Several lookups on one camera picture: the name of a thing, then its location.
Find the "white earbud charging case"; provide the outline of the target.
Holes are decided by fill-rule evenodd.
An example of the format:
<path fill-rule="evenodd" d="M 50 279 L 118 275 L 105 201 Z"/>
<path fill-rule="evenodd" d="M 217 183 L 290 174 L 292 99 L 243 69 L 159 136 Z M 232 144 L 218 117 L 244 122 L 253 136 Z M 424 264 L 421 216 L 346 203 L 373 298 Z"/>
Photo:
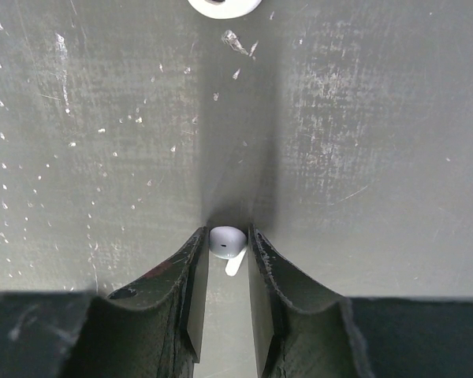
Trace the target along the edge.
<path fill-rule="evenodd" d="M 188 0 L 198 13 L 215 20 L 230 20 L 243 17 L 255 10 L 261 0 Z"/>

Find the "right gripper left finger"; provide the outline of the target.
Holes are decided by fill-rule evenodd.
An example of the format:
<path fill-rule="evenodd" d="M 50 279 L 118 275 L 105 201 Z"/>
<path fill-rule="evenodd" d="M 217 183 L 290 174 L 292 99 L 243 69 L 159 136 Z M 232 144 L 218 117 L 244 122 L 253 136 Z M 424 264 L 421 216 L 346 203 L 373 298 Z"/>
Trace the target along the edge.
<path fill-rule="evenodd" d="M 200 360 L 208 230 L 106 297 L 0 291 L 0 377 L 191 377 Z"/>

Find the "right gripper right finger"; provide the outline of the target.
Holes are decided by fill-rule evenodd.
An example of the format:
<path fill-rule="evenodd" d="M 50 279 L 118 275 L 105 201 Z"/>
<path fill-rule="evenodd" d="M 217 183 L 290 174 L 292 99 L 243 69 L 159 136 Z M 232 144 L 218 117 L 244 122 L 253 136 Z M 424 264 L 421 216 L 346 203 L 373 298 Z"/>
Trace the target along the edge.
<path fill-rule="evenodd" d="M 260 377 L 473 377 L 473 298 L 348 297 L 255 226 L 248 276 Z"/>

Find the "white earbud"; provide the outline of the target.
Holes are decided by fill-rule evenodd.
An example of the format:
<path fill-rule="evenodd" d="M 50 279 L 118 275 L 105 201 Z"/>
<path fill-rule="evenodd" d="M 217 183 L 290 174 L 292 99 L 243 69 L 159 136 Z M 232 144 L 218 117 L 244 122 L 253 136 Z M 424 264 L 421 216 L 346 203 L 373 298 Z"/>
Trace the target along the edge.
<path fill-rule="evenodd" d="M 247 248 L 247 236 L 239 228 L 219 226 L 210 230 L 209 251 L 216 258 L 226 261 L 227 276 L 238 273 Z"/>

